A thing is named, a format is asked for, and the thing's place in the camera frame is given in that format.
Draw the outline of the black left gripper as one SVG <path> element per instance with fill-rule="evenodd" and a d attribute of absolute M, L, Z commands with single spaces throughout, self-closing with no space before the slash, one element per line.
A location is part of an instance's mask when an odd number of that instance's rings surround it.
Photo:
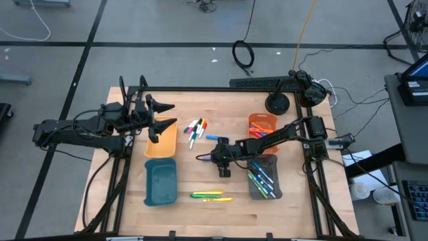
<path fill-rule="evenodd" d="M 148 128 L 148 137 L 152 143 L 158 143 L 157 134 L 162 134 L 171 125 L 177 122 L 176 118 L 157 118 L 155 120 L 154 112 L 162 113 L 175 107 L 174 104 L 154 103 L 155 100 L 151 94 L 145 96 L 145 101 L 136 99 L 134 101 L 133 115 L 137 122 L 137 129 Z"/>

